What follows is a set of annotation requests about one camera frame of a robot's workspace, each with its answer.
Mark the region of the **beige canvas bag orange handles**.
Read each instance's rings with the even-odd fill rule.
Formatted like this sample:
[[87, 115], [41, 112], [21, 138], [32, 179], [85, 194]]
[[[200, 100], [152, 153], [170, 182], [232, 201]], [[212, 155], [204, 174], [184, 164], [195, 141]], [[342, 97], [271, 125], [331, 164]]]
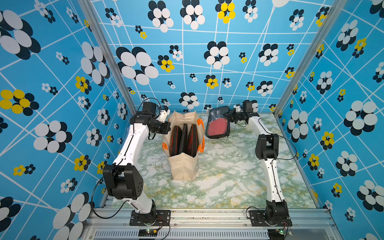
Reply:
[[162, 148], [171, 166], [172, 179], [195, 181], [198, 157], [205, 148], [204, 122], [196, 112], [174, 112], [168, 122], [171, 130], [163, 135]]

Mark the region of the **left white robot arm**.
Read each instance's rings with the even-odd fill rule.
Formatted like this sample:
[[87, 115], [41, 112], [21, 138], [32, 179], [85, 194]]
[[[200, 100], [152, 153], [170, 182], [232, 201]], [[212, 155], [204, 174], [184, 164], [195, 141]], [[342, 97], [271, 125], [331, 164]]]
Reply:
[[109, 196], [128, 202], [142, 222], [152, 224], [157, 220], [156, 205], [144, 193], [144, 180], [136, 164], [145, 139], [171, 130], [171, 123], [166, 121], [170, 110], [152, 102], [143, 102], [142, 106], [130, 119], [129, 134], [117, 158], [105, 165], [103, 179]]

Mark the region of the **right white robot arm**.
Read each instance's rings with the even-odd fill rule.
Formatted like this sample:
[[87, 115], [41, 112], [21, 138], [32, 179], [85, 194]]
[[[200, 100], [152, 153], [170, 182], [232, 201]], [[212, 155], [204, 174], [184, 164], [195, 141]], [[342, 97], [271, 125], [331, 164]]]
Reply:
[[261, 162], [266, 181], [266, 222], [271, 226], [279, 223], [291, 226], [288, 204], [282, 192], [277, 170], [279, 136], [271, 133], [264, 125], [257, 108], [256, 101], [245, 100], [242, 105], [234, 105], [230, 110], [229, 120], [233, 123], [245, 121], [246, 125], [258, 135], [255, 154]]

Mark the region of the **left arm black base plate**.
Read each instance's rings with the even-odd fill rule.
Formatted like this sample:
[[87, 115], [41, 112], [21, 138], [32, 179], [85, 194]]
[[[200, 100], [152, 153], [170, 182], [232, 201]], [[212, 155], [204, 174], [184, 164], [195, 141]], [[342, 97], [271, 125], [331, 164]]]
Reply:
[[130, 226], [134, 227], [161, 227], [169, 226], [171, 220], [170, 210], [156, 210], [148, 214], [139, 214], [132, 211]]

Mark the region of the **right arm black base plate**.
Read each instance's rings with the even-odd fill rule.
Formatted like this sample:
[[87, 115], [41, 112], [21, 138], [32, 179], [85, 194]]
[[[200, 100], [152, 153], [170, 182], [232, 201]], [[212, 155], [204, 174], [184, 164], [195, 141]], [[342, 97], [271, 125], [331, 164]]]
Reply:
[[291, 218], [286, 211], [281, 213], [277, 212], [263, 212], [258, 210], [248, 210], [246, 213], [247, 218], [251, 221], [253, 227], [292, 227]]

